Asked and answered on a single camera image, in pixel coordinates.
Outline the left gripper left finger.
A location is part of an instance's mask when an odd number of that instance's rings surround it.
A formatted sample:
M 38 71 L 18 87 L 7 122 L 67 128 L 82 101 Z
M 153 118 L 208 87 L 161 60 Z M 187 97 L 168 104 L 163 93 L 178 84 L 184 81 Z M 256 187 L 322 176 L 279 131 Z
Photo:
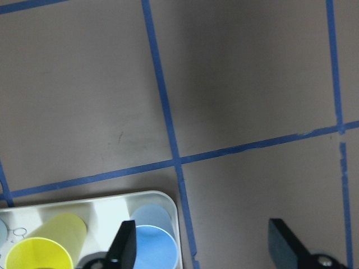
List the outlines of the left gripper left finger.
M 75 268 L 134 268 L 137 255 L 134 220 L 123 221 L 107 252 L 85 256 Z

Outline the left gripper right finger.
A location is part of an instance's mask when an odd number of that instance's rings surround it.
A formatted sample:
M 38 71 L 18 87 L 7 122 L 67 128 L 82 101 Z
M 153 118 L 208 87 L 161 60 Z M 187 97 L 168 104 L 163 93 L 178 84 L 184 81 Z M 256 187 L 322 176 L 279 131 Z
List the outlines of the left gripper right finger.
M 310 253 L 282 219 L 268 221 L 268 249 L 276 268 L 347 268 L 328 254 Z

